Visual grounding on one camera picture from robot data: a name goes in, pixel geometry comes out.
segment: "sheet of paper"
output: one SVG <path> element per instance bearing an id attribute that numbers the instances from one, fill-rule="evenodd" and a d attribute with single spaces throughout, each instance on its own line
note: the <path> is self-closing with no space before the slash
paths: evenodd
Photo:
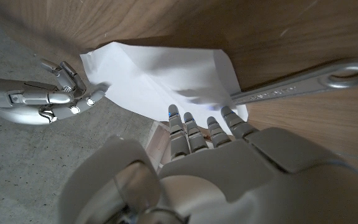
<path id="1" fill-rule="evenodd" d="M 247 121 L 245 105 L 235 106 L 231 94 L 240 86 L 229 57 L 222 50 L 131 46 L 112 42 L 81 55 L 91 83 L 108 84 L 106 97 L 117 105 L 157 121 L 168 121 L 168 107 L 190 112 L 198 126 L 208 128 L 213 116 L 226 133 L 220 109 L 229 106 Z"/>

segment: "gray concrete floor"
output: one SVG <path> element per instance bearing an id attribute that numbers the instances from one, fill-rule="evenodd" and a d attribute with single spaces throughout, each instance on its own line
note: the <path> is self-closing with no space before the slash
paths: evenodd
<path id="1" fill-rule="evenodd" d="M 39 56 L 1 28 L 0 78 L 57 84 L 41 69 Z M 0 118 L 0 223 L 55 223 L 57 200 L 71 173 L 113 134 L 146 147 L 152 123 L 107 98 L 49 126 Z"/>

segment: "metal robot hand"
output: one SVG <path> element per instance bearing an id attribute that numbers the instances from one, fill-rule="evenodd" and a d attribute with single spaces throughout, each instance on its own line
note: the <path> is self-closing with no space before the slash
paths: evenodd
<path id="1" fill-rule="evenodd" d="M 22 124 L 50 124 L 82 113 L 99 101 L 108 87 L 98 86 L 86 95 L 86 86 L 66 62 L 60 66 L 42 60 L 42 66 L 53 73 L 61 88 L 40 82 L 0 79 L 0 117 Z"/>
<path id="2" fill-rule="evenodd" d="M 195 120 L 169 111 L 171 162 L 157 174 L 143 147 L 117 136 L 70 177 L 59 223 L 358 223 L 358 171 L 280 128 L 257 130 L 228 107 L 208 149 Z"/>

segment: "wooden surface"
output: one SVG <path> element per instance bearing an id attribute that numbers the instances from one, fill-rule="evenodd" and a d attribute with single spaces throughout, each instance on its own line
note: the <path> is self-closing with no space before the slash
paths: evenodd
<path id="1" fill-rule="evenodd" d="M 358 0 L 0 0 L 0 23 L 46 59 L 67 60 L 111 41 L 219 48 L 243 90 L 304 68 L 358 57 Z M 248 105 L 257 128 L 278 126 L 358 166 L 358 88 Z"/>

